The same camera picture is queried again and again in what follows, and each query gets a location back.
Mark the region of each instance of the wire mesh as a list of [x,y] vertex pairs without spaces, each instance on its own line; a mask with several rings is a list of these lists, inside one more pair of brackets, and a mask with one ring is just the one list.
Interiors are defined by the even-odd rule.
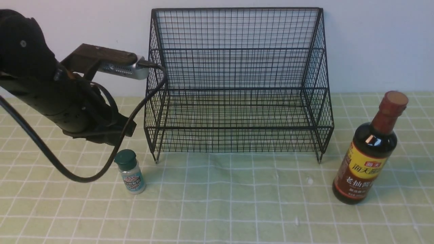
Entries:
[[[323,154],[333,131],[320,8],[155,9],[151,151]],[[147,92],[161,79],[151,72]]]

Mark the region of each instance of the white wall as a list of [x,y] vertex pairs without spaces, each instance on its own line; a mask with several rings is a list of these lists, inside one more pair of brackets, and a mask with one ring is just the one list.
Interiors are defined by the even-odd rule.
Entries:
[[[148,55],[156,7],[322,7],[332,92],[434,90],[432,0],[1,0],[34,17],[58,60],[81,43]],[[142,96],[145,82],[99,73],[117,96]]]

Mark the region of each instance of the small glass jar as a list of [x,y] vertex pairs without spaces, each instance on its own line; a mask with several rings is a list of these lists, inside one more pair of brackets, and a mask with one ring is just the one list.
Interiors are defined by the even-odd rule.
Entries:
[[130,149],[121,150],[115,156],[115,163],[118,165],[127,190],[135,195],[142,193],[146,188],[146,184],[134,151]]

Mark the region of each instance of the silver connector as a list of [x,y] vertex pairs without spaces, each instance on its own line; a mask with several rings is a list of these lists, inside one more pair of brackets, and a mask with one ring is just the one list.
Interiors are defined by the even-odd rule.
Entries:
[[102,63],[98,71],[131,79],[146,79],[149,75],[149,68],[138,67],[137,63],[140,60],[145,60],[145,58],[142,56],[137,56],[137,62],[129,66]]

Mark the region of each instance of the soy sauce bottle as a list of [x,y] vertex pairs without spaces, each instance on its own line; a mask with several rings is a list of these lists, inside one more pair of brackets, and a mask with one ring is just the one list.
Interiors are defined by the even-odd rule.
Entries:
[[366,198],[373,181],[396,148],[397,138],[393,127],[407,103],[408,98],[403,93],[387,92],[372,122],[356,129],[332,184],[338,200],[357,204]]

